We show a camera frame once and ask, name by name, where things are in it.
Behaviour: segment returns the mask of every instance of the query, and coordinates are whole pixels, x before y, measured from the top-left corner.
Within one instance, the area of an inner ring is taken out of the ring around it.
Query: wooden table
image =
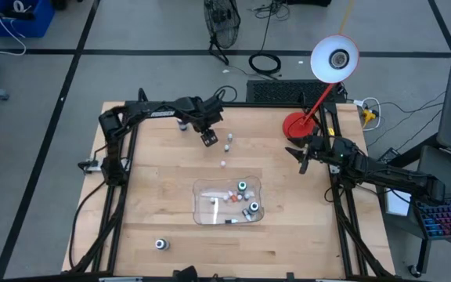
[[[105,103],[103,110],[119,104]],[[341,104],[337,109],[342,135],[366,151],[356,107]],[[345,278],[334,206],[323,199],[330,187],[327,166],[312,161],[307,173],[299,175],[299,164],[284,149],[290,144],[281,125],[293,111],[225,108],[224,121],[213,125],[219,142],[209,148],[191,128],[179,131],[173,118],[144,121],[135,146],[114,274],[168,277],[174,269],[194,265],[201,277],[217,273],[220,277],[284,278],[293,272],[297,278]],[[225,153],[230,132],[234,138],[230,152]],[[103,144],[98,128],[93,148]],[[222,160],[225,168],[220,167]],[[263,220],[226,226],[200,226],[193,221],[197,179],[249,175],[262,181]],[[102,180],[100,173],[87,175],[81,199]],[[394,273],[377,197],[357,189],[353,193],[363,240],[384,268]],[[105,195],[106,189],[90,198],[78,218],[75,262],[97,236]],[[171,243],[167,251],[154,247],[161,237]],[[353,272],[359,273],[349,236],[348,242]],[[63,268],[70,268],[67,259]]]

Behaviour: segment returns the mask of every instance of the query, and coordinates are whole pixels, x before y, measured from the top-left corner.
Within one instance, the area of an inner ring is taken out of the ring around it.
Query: transparent bin
[[[240,182],[247,184],[243,193],[238,189]],[[255,176],[244,179],[198,179],[193,188],[194,221],[202,225],[257,222],[264,217],[261,189],[260,179]],[[234,201],[229,191],[236,198],[241,194],[243,199]],[[257,211],[250,209],[252,203],[257,203]]]

